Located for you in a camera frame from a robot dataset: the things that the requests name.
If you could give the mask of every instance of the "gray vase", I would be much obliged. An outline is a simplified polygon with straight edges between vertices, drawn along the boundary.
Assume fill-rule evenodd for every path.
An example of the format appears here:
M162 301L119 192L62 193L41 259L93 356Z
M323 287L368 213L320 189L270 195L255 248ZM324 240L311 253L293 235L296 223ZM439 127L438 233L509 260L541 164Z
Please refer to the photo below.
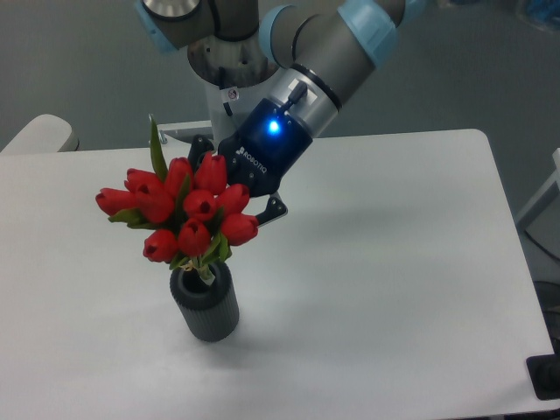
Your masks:
M171 294L192 334L199 340L225 339L237 326L239 306L228 266L210 264L215 279L206 285L196 270L175 269L171 273Z

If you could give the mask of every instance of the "black object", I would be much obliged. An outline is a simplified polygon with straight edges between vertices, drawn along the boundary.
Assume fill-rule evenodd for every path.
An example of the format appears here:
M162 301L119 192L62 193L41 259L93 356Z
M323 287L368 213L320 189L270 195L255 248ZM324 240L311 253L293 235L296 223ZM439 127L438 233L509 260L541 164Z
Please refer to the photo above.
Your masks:
M215 275L208 286L195 269L175 269L171 273L171 294L181 310L192 334L199 340L225 339L237 326L239 306L228 266L224 262L210 264Z
M235 134L220 143L227 182L244 184L251 197L275 193L284 174L312 143L304 127L263 99Z
M256 219L259 225L263 225L288 213L288 207L278 197L270 197L266 203L266 208L259 213Z
M527 368L539 400L560 398L560 356L547 354L529 357Z
M280 112L283 114L305 96L307 96L307 83L300 81L291 91L288 101L280 108Z
M200 157L204 155L207 151L213 151L214 145L206 136L202 136L201 134L197 134L192 139L191 149L189 150L189 164L193 170L196 171L196 168L199 165Z
M292 64L291 68L293 68L297 72L300 72L305 77L310 79L313 83L315 83L325 93L325 95L329 97L338 111L342 109L342 101L340 100L340 98L334 93L331 87L324 83L323 80L320 79L314 72L298 63Z

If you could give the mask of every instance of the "white table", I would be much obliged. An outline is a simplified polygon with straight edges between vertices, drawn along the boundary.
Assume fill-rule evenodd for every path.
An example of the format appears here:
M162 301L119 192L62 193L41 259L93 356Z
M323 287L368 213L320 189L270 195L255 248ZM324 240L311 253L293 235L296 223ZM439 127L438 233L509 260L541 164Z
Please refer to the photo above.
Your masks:
M283 181L290 214L234 250L241 321L216 344L188 332L169 271L142 257L149 233L96 207L129 167L149 169L149 152L0 157L0 418L560 406L529 382L525 359L552 348L482 133L316 140Z

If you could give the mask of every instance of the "red tulip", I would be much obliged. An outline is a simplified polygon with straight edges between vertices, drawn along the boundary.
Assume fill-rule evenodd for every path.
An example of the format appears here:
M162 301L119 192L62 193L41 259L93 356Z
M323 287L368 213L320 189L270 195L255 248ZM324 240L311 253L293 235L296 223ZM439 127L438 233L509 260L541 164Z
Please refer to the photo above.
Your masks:
M186 157L176 157L169 163L169 172L165 178L165 190L173 197L176 198L179 189L183 185L185 176L189 176L193 182L193 168L189 164Z
M227 243L237 247L253 239L258 234L259 222L255 216L234 213L224 219L221 232L226 236Z
M95 196L99 208L112 216L125 208L137 207L137 200L132 192L102 188Z
M218 208L224 207L224 216L241 213L249 203L249 189L244 184L233 184L216 201Z
M222 155L207 153L194 174L194 187L218 195L226 189L227 182L226 159Z
M179 245L171 230L159 229L143 242L143 256L154 263L170 263L179 251Z
M183 209L189 217L209 221L216 213L216 199L208 190L194 190L183 201Z
M175 210L175 201L160 181L141 184L135 196L138 208L151 223L163 223Z
M207 252L212 240L210 232L196 219L189 219L178 234L178 247L186 256L201 256Z
M153 172L130 168L126 171L124 186L131 193L135 193L140 185L152 182L159 182L158 175Z

